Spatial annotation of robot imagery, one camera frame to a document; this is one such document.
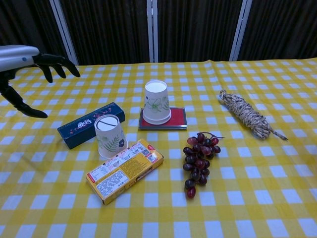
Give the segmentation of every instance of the dark curtain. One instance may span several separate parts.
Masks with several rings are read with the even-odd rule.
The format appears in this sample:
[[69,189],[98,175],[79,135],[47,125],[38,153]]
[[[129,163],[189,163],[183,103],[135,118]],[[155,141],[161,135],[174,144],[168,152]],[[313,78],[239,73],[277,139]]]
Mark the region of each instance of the dark curtain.
[[79,64],[149,62],[146,0],[61,0]]
[[0,1],[0,45],[29,45],[67,57],[49,0]]
[[158,60],[229,60],[242,0],[158,0]]
[[317,57],[316,0],[253,0],[238,60]]

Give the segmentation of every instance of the robotic hand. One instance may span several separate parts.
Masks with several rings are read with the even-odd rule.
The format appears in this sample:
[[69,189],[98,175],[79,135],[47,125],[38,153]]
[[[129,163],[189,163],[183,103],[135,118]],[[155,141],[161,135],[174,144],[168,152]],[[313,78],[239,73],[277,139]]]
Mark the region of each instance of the robotic hand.
[[47,118],[46,113],[33,109],[23,102],[21,96],[9,86],[9,80],[15,78],[15,73],[24,67],[39,67],[49,83],[53,82],[50,66],[60,77],[66,78],[62,66],[65,66],[73,75],[80,77],[75,65],[62,56],[40,53],[32,46],[0,46],[0,93],[20,112],[35,118]]

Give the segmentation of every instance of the artificial grapes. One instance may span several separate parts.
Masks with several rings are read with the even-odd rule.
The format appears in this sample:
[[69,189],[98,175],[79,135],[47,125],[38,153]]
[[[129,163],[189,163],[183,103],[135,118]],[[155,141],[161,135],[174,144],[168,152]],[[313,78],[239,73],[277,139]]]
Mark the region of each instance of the artificial grapes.
[[209,166],[215,154],[219,154],[221,149],[217,144],[219,138],[209,132],[199,132],[197,137],[190,137],[187,143],[192,146],[183,149],[186,155],[183,169],[190,171],[190,179],[185,181],[185,189],[188,198],[194,198],[196,195],[196,184],[205,185],[207,183],[207,176],[210,174]]

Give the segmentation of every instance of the yellow box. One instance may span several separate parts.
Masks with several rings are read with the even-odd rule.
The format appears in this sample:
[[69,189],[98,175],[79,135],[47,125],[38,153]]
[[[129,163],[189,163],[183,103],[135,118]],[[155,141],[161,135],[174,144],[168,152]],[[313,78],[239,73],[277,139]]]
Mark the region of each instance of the yellow box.
[[86,179],[107,205],[157,166],[164,157],[144,139],[119,152],[91,172]]

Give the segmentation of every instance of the navy blue box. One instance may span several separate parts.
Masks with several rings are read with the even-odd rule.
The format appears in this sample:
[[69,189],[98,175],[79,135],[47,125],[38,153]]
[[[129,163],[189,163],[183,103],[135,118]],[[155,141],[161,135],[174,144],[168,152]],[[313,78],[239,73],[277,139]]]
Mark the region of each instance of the navy blue box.
[[116,115],[120,122],[124,121],[124,111],[116,104],[110,103],[81,118],[57,128],[69,149],[84,143],[96,136],[95,120],[103,115]]

